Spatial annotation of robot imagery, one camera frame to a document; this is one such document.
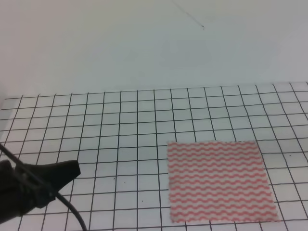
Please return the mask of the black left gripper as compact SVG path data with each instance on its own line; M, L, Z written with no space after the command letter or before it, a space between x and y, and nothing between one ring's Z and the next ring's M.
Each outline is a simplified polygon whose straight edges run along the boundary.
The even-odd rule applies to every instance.
M25 166L57 192L81 173L77 160L46 165L25 164ZM32 183L27 184L23 178L18 178L10 161L0 162L1 220L21 217L34 208L45 207L53 200L55 196L45 188Z

